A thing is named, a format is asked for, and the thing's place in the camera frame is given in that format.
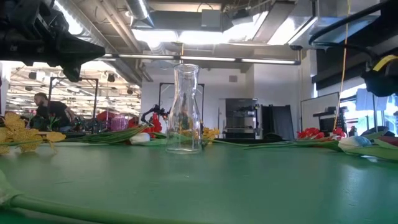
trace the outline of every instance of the white flower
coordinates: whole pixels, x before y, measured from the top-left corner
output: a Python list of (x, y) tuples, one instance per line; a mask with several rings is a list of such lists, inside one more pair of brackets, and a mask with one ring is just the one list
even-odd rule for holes
[(369, 141), (369, 139), (362, 136), (351, 136), (349, 138), (343, 138), (338, 142), (338, 147), (340, 147), (342, 150), (371, 145), (372, 143)]

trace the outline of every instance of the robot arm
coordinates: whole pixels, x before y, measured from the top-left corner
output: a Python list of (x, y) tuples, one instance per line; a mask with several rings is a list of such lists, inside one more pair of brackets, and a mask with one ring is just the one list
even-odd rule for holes
[(81, 65), (103, 56), (105, 49), (71, 35), (53, 4), (54, 0), (0, 1), (0, 60), (61, 66), (65, 76), (77, 82)]

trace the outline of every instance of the ceiling beam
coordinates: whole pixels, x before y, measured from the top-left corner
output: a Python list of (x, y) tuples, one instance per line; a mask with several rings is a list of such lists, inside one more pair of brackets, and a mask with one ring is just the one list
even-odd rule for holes
[[(117, 50), (111, 45), (111, 43), (104, 37), (104, 35), (98, 30), (98, 28), (90, 21), (84, 12), (71, 0), (58, 0), (58, 2), (64, 7), (68, 13), (75, 18), (85, 31), (85, 35), (88, 34), (91, 37), (91, 42), (94, 44), (101, 45), (105, 48), (106, 52), (116, 53)], [(105, 62), (113, 66), (120, 75), (129, 83), (135, 83), (137, 85), (142, 84), (142, 75), (132, 69), (125, 61), (119, 59), (114, 62)]]

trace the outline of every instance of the pink object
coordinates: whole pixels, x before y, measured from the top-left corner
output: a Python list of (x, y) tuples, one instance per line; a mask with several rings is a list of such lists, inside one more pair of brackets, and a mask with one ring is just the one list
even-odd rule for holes
[(122, 115), (116, 115), (112, 120), (111, 120), (111, 130), (112, 131), (120, 131), (120, 130), (125, 130), (127, 129), (129, 121), (124, 118)]

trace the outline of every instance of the window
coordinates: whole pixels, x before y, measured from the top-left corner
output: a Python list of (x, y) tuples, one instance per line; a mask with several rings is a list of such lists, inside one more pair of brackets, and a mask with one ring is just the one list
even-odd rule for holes
[[(366, 84), (358, 85), (356, 87), (345, 90), (341, 93), (341, 98), (348, 98), (355, 96), (358, 89), (366, 88)], [(386, 126), (389, 130), (397, 134), (398, 130), (398, 96), (388, 96), (386, 110), (377, 111), (377, 125)], [(347, 125), (347, 131), (350, 131), (352, 126), (355, 126), (359, 135), (367, 131), (368, 129), (374, 128), (374, 113), (373, 110), (356, 110), (356, 100), (346, 101), (340, 103), (340, 106), (346, 106), (347, 112), (345, 112), (345, 120)]]

